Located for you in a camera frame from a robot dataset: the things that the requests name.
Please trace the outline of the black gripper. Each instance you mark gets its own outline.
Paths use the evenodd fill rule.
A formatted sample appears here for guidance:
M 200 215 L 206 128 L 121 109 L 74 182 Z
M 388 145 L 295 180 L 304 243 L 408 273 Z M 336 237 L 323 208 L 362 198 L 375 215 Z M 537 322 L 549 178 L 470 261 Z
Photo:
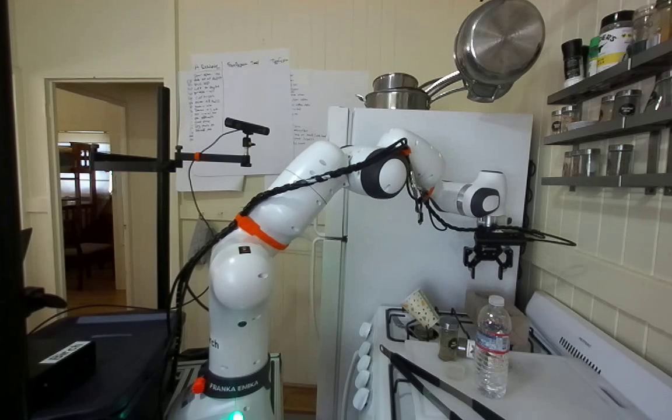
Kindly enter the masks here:
M 526 245 L 526 243 L 550 243 L 550 245 L 574 247 L 574 240 L 556 235 L 556 233 L 537 230 L 537 228 L 479 223 L 473 228 L 473 245 L 463 251 L 463 264 L 470 269 L 472 280 L 473 280 L 481 261 L 494 261 L 497 280 L 505 280 L 505 273 L 513 269 L 516 264 L 513 245 Z

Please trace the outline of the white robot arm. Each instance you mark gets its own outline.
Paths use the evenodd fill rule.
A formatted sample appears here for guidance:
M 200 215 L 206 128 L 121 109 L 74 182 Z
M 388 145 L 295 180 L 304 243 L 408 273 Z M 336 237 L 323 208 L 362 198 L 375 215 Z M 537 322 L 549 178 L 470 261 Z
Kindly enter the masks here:
M 390 128 L 365 147 L 308 145 L 200 247 L 210 273 L 208 364 L 169 420 L 277 420 L 269 350 L 273 259 L 336 194 L 374 200 L 406 194 L 437 222 L 459 215 L 459 228 L 473 237 L 472 256 L 481 259 L 492 247 L 549 237 L 505 219 L 505 182 L 500 171 L 483 171 L 470 182 L 451 180 L 442 149 L 404 128 Z

